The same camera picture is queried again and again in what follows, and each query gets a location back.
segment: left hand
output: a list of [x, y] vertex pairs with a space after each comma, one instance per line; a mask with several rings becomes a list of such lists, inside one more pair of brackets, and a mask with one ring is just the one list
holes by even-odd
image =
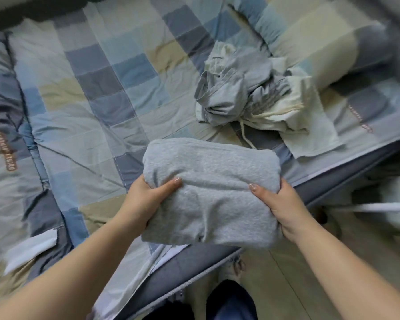
[[126, 224], [135, 226], [135, 231], [141, 235], [160, 203], [181, 185], [182, 179], [177, 177], [152, 189], [145, 182], [144, 174], [142, 174], [132, 183], [115, 217]]

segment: hand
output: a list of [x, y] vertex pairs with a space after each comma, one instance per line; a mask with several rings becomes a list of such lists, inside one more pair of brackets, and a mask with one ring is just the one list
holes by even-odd
[[142, 174], [133, 182], [115, 218], [135, 226], [136, 234], [139, 236], [145, 230], [148, 220], [156, 212], [160, 203], [181, 185], [182, 179], [177, 177], [152, 189], [145, 182], [144, 174]]
[[249, 187], [252, 193], [271, 209], [282, 225], [283, 235], [291, 242], [296, 242], [303, 230], [317, 224], [298, 193], [283, 178], [278, 194], [256, 184], [249, 184]]

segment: forearm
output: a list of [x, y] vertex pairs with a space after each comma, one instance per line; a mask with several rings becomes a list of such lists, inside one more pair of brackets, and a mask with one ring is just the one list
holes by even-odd
[[296, 244], [345, 320], [400, 320], [400, 293], [319, 224]]
[[135, 238], [135, 227], [118, 218], [102, 226], [0, 307], [0, 319], [84, 320]]

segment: brown label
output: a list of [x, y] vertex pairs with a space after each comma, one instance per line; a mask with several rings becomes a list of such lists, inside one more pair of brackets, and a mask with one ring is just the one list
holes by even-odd
[[0, 132], [0, 151], [5, 157], [6, 169], [9, 172], [15, 172], [18, 169], [18, 166], [16, 165], [15, 155], [10, 149], [5, 135], [3, 135], [1, 132]]

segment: jeans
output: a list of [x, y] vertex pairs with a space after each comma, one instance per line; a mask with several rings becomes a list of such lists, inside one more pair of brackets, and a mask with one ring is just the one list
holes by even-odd
[[[144, 318], [159, 319], [194, 320], [194, 313], [188, 304], [168, 302]], [[237, 282], [225, 280], [207, 298], [206, 320], [258, 320], [258, 316], [249, 293]]]

